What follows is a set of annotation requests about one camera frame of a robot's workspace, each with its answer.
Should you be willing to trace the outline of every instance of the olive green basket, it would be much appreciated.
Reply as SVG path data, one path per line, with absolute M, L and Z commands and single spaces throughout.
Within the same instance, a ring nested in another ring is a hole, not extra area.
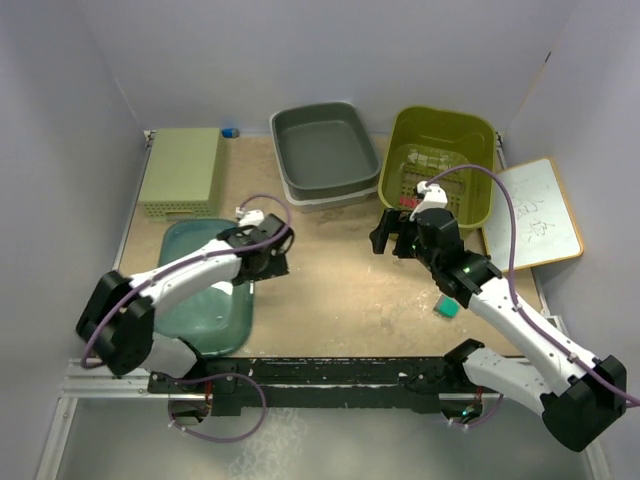
M 493 171 L 496 134 L 475 115 L 414 106 L 396 117 L 382 166 L 378 194 L 383 208 L 411 210 L 417 204 L 414 188 L 451 167 L 475 163 Z M 493 181 L 472 169 L 444 177 L 438 184 L 447 192 L 450 210 L 462 238 L 482 226 L 491 214 Z

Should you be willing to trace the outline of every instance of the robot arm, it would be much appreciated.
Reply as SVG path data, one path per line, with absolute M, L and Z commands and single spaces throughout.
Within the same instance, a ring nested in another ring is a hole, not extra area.
M 444 209 L 444 191 L 435 184 L 427 187 L 425 182 L 418 184 L 416 191 L 423 198 L 413 212 L 384 212 L 380 225 L 370 235 L 374 253 L 383 253 L 389 234 L 397 234 L 395 256 L 420 261 L 444 294 L 510 340 L 530 364 L 504 358 L 474 340 L 464 342 L 447 357 L 458 366 L 464 380 L 526 406 L 542 416 L 561 443 L 581 451 L 624 414 L 626 402 L 595 382 L 575 360 L 582 360 L 623 391 L 624 366 L 613 356 L 599 360 L 553 328 L 518 296 L 519 304 L 538 330 L 567 345 L 571 355 L 536 331 L 514 307 L 507 279 L 489 258 L 465 250 L 453 214 Z
M 185 340 L 154 332 L 155 316 L 217 282 L 238 285 L 288 273 L 285 254 L 293 242 L 293 231 L 275 215 L 265 218 L 259 210 L 237 213 L 237 227 L 168 265 L 130 278 L 117 271 L 102 276 L 76 332 L 89 343 L 108 312 L 131 297 L 92 345 L 114 375 L 142 367 L 174 378 L 204 376 L 206 362 L 200 353 Z M 235 252 L 219 253 L 231 250 Z

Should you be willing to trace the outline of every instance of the blue object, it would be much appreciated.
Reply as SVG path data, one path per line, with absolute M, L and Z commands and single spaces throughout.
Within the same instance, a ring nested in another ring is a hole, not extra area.
M 223 128 L 221 133 L 224 138 L 236 138 L 240 135 L 240 131 L 237 128 Z

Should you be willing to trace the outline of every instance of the gray tub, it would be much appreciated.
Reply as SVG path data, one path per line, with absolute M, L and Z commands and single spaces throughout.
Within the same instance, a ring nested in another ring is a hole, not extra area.
M 282 176 L 298 199 L 370 188 L 381 161 L 356 109 L 343 102 L 283 110 L 271 117 Z

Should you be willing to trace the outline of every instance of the whiteboard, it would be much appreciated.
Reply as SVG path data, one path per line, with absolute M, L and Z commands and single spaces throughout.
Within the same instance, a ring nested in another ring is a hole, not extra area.
M 551 160 L 542 158 L 498 176 L 509 191 L 516 213 L 516 269 L 582 254 L 580 233 Z M 506 271 L 511 222 L 504 194 L 497 187 L 493 189 L 493 208 L 483 231 L 491 261 Z

